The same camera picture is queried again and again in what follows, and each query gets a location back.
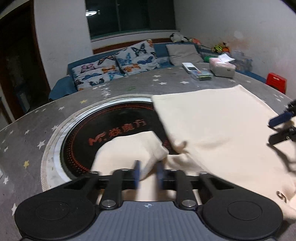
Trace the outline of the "left butterfly pillow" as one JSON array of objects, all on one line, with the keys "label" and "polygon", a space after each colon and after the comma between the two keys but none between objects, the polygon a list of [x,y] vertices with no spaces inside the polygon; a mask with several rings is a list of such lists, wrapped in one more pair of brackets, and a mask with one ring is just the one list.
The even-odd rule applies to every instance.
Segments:
[{"label": "left butterfly pillow", "polygon": [[78,91],[123,77],[112,55],[76,66],[71,69],[71,74]]}]

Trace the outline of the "white tissue box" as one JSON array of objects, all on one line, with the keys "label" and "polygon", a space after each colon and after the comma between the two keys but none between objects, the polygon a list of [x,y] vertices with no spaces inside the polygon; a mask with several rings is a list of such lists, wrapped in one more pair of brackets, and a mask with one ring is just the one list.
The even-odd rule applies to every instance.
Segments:
[{"label": "white tissue box", "polygon": [[209,69],[215,76],[233,78],[236,66],[231,62],[234,60],[227,53],[221,54],[216,58],[211,57],[209,58]]}]

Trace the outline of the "yellow orange toy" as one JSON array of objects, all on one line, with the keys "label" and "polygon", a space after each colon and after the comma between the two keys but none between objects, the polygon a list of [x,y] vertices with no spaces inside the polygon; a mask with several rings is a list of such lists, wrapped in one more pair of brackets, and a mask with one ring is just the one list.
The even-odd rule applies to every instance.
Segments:
[{"label": "yellow orange toy", "polygon": [[230,51],[229,45],[226,42],[219,43],[211,48],[212,53],[230,53]]}]

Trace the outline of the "butterfly pillow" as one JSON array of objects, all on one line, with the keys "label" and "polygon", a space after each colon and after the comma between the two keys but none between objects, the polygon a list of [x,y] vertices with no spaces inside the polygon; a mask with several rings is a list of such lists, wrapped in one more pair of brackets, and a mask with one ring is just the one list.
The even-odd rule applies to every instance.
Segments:
[{"label": "butterfly pillow", "polygon": [[126,47],[115,54],[120,70],[133,75],[160,68],[151,39]]},{"label": "butterfly pillow", "polygon": [[78,91],[123,77],[112,55],[76,66],[71,69],[71,74]]}]

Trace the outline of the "red plastic stool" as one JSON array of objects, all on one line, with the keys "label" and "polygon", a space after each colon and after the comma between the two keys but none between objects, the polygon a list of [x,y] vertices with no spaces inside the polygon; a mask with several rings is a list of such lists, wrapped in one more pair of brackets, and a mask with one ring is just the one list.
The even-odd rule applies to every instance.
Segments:
[{"label": "red plastic stool", "polygon": [[287,80],[282,76],[272,72],[268,73],[267,75],[266,85],[278,90],[283,94],[285,94],[287,90]]}]

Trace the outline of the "cream sweatshirt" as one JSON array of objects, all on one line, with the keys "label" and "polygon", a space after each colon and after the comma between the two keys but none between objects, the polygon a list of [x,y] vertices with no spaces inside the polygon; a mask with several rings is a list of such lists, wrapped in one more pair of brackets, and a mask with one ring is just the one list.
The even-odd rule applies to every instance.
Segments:
[{"label": "cream sweatshirt", "polygon": [[241,85],[155,95],[154,109],[175,154],[154,132],[116,137],[96,153],[92,169],[104,175],[140,165],[136,200],[158,200],[154,164],[188,175],[206,171],[273,200],[295,222],[295,143],[268,145],[275,112]]}]

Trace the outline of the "dark green window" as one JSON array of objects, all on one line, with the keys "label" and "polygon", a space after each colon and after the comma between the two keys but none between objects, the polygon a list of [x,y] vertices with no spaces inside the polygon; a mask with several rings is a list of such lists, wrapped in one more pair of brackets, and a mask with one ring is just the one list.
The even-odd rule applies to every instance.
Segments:
[{"label": "dark green window", "polygon": [[141,31],[175,30],[173,1],[86,1],[91,39]]}]

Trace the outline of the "clear storage box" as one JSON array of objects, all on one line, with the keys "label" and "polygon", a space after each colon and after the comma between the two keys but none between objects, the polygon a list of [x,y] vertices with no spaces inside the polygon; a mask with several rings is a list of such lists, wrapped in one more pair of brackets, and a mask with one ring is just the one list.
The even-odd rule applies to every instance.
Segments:
[{"label": "clear storage box", "polygon": [[246,56],[242,51],[232,50],[231,57],[234,58],[232,64],[236,66],[237,71],[241,72],[251,72],[253,59],[249,56]]}]

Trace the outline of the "black white plush toy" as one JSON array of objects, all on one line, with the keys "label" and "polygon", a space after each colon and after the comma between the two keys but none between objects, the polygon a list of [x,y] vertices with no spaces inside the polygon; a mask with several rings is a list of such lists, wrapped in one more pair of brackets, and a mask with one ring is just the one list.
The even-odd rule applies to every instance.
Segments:
[{"label": "black white plush toy", "polygon": [[192,42],[191,38],[183,36],[181,33],[172,33],[170,39],[173,43],[188,43]]}]

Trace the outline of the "grey star tablecloth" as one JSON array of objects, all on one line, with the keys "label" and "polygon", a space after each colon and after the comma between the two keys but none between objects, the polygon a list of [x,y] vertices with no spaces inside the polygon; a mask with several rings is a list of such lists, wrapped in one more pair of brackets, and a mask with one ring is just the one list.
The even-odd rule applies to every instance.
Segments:
[{"label": "grey star tablecloth", "polygon": [[233,79],[194,80],[183,68],[147,71],[91,87],[41,106],[1,130],[1,240],[19,240],[13,207],[42,191],[41,162],[51,136],[74,113],[122,95],[166,94],[242,85],[281,113],[290,97],[268,85],[236,73]]}]

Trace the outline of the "grey cushion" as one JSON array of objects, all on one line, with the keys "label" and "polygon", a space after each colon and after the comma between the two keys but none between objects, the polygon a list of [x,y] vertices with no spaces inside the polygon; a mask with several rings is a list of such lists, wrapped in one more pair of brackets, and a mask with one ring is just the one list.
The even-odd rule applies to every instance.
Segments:
[{"label": "grey cushion", "polygon": [[169,44],[166,45],[170,63],[174,66],[181,66],[182,63],[202,63],[204,60],[197,52],[194,45],[189,44]]}]

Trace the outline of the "right butterfly pillow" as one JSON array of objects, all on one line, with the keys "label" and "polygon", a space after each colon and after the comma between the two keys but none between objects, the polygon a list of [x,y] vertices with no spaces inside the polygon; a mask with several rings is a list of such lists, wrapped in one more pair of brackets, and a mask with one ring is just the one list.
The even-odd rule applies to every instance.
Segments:
[{"label": "right butterfly pillow", "polygon": [[120,70],[133,75],[160,68],[151,39],[126,47],[115,54]]}]

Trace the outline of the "blue corner sofa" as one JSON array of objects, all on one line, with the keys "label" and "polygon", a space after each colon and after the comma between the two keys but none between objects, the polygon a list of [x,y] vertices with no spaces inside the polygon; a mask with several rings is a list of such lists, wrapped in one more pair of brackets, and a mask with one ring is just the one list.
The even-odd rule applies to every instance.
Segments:
[{"label": "blue corner sofa", "polygon": [[182,46],[194,46],[201,62],[220,56],[219,53],[200,49],[194,43],[154,44],[152,40],[145,40],[118,51],[96,54],[68,64],[67,76],[57,81],[49,94],[49,101],[124,76],[172,67],[176,64],[171,62],[170,45],[178,49]]}]

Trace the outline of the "dark wooden door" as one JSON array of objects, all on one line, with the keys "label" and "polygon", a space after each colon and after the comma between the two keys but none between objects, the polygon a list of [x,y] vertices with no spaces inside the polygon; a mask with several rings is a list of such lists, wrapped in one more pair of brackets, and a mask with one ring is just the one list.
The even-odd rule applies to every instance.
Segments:
[{"label": "dark wooden door", "polygon": [[16,120],[48,103],[50,87],[37,41],[33,1],[1,18],[1,88]]}]

